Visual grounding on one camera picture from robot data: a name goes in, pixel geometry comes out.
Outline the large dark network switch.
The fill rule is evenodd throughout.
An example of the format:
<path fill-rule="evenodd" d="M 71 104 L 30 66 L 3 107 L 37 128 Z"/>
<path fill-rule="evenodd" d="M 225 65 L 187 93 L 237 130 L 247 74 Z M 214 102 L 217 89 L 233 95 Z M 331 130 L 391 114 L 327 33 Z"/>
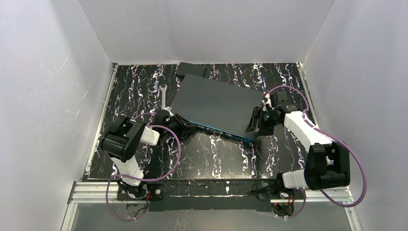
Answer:
<path fill-rule="evenodd" d="M 245 130 L 263 95 L 260 91 L 187 74 L 170 107 L 173 114 L 205 130 L 252 142 L 254 132 Z"/>

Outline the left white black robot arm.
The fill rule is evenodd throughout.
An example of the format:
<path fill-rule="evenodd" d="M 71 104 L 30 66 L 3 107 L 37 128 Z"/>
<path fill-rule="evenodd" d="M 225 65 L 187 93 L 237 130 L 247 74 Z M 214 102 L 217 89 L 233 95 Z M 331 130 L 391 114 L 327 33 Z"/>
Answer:
<path fill-rule="evenodd" d="M 197 124 L 166 109 L 143 115 L 153 115 L 153 124 L 147 125 L 121 115 L 113 121 L 99 142 L 100 149 L 109 155 L 122 175 L 122 184 L 130 187 L 138 187 L 143 181 L 155 181 L 143 179 L 143 171 L 135 157 L 140 144 L 157 146 L 168 133 L 179 142 L 198 129 Z"/>

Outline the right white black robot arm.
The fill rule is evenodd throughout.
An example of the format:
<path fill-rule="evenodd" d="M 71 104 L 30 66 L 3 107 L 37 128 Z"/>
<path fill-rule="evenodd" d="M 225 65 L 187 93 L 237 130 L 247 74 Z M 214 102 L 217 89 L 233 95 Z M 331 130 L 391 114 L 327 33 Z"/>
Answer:
<path fill-rule="evenodd" d="M 278 107 L 263 110 L 255 107 L 246 131 L 253 131 L 256 136 L 269 136 L 279 124 L 294 134 L 308 154 L 303 169 L 277 175 L 275 183 L 277 191 L 323 190 L 349 185 L 348 150 L 338 141 L 333 141 L 316 131 L 312 123 L 297 108 L 286 110 Z"/>

